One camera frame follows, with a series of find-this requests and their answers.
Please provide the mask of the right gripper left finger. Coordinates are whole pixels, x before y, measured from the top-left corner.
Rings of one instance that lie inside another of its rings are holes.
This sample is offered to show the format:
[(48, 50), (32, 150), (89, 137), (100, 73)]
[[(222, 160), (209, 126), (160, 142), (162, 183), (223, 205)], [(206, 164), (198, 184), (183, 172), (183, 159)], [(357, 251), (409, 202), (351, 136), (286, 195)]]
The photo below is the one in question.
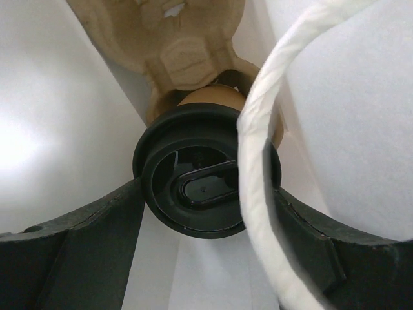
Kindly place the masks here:
[(2, 309), (120, 309), (144, 211), (140, 179), (1, 235)]

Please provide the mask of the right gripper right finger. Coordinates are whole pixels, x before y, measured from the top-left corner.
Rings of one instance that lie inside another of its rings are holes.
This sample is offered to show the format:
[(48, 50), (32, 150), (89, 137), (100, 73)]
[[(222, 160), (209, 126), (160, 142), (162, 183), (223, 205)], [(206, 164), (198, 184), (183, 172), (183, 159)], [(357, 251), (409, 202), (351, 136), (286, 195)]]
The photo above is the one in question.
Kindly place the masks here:
[(360, 231), (272, 192), (272, 225), (310, 288), (335, 309), (412, 309), (412, 241)]

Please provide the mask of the light blue paper bag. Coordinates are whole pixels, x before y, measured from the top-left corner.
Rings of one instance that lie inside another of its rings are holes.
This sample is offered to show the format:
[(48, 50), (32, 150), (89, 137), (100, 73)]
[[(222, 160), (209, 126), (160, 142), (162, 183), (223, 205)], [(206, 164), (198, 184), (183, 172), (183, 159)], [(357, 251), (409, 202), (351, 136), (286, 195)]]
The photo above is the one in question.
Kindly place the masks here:
[[(64, 1), (2, 1), (1, 231), (131, 180), (148, 98)], [(278, 100), (283, 187), (351, 227), (411, 239), (412, 2), (378, 1), (317, 38)], [(144, 214), (124, 309), (277, 307), (245, 232), (200, 240)]]

